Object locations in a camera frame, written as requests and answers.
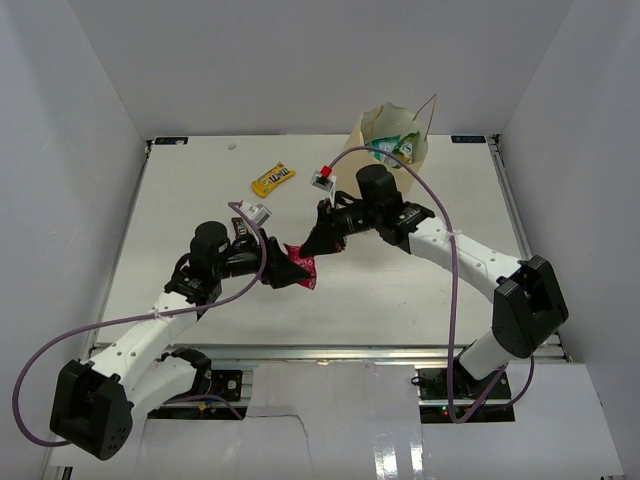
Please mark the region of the pink candy packet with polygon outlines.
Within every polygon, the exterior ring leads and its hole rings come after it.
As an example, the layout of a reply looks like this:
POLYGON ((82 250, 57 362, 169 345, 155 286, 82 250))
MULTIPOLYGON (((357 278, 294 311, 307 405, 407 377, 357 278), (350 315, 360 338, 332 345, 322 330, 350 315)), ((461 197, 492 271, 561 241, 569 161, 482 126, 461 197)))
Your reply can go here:
POLYGON ((285 244, 285 249, 288 258, 307 273, 307 277, 304 279, 300 279, 297 284, 308 290, 314 290, 317 285, 317 270, 315 258, 313 256, 302 257, 300 255, 300 246, 285 244))

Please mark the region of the teal candy bag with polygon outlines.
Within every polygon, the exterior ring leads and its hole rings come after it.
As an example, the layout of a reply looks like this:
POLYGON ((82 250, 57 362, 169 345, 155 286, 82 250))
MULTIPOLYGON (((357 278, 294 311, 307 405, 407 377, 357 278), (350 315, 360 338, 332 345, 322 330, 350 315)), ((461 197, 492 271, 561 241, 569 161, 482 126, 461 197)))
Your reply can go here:
POLYGON ((369 154, 373 158, 375 158, 379 162, 387 162, 389 160, 389 156, 383 154, 383 151, 392 153, 396 148, 399 139, 400 137, 398 135, 380 137, 368 141, 366 143, 366 146, 371 147, 371 150, 369 150, 369 154))

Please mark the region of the green Skittles packet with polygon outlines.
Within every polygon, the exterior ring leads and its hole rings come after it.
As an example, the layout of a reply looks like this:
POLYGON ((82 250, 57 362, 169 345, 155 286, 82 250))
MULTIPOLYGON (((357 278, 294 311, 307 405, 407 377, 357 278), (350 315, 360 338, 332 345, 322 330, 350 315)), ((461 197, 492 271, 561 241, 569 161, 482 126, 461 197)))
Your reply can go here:
POLYGON ((412 164, 416 158, 416 149, 419 145, 420 134, 410 132, 401 137, 392 149, 392 154, 405 164, 412 164))

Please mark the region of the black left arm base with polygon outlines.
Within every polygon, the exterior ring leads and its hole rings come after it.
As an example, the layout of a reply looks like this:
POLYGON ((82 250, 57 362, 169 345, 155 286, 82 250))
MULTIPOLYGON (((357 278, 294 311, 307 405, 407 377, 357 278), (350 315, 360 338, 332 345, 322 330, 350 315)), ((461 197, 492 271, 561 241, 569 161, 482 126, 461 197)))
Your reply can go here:
POLYGON ((217 370, 208 356, 195 349, 181 347, 171 352, 170 356, 186 362, 194 371, 194 377, 190 389, 170 398, 167 404, 198 402, 200 414, 219 415, 219 411, 222 411, 229 419, 244 419, 235 406, 241 399, 241 370, 217 370))

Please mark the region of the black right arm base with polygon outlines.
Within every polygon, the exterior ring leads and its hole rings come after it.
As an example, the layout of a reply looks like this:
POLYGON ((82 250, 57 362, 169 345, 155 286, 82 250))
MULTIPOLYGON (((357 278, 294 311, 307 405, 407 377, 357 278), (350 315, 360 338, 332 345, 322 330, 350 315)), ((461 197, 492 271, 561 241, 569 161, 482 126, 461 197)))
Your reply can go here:
MULTIPOLYGON (((472 407, 473 403, 490 384, 494 374, 482 381, 454 377, 453 399, 455 415, 460 418, 472 407)), ((410 380, 417 389, 419 397, 420 419, 423 425, 450 424, 451 415, 448 408, 448 393, 445 368, 418 369, 410 380)), ((512 400, 509 380, 502 373, 498 383, 493 387, 484 403, 469 418, 468 423, 511 423, 516 420, 514 409, 507 406, 512 400)))

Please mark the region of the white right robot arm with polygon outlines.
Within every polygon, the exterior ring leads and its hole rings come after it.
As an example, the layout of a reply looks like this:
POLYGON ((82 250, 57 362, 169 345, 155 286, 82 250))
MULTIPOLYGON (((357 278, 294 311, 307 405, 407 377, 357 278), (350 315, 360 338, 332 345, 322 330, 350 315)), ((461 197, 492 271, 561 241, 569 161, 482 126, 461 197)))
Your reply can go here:
POLYGON ((447 269, 483 294, 493 305, 491 328, 454 361, 451 384, 459 396, 477 397, 491 373, 511 360, 530 357, 568 319, 557 277, 545 258, 518 259, 454 234, 433 211, 404 200, 382 165, 361 168, 356 181, 359 197, 337 190, 328 167, 313 175, 312 185, 329 196, 317 205, 316 224, 300 255, 338 253, 347 236, 374 230, 386 243, 447 269))

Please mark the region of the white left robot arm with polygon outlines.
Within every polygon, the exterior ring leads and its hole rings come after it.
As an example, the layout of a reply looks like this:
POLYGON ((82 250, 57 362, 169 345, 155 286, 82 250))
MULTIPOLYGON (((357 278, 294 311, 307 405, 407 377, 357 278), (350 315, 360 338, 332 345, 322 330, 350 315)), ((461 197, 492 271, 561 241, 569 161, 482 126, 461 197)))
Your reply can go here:
POLYGON ((222 293, 225 279, 255 274, 273 289, 310 279, 308 270, 264 231, 230 241, 217 221, 199 225, 152 310, 87 361, 60 371, 50 428, 100 460, 125 444, 135 422, 173 398, 212 396, 211 361, 202 352, 173 346, 222 293))

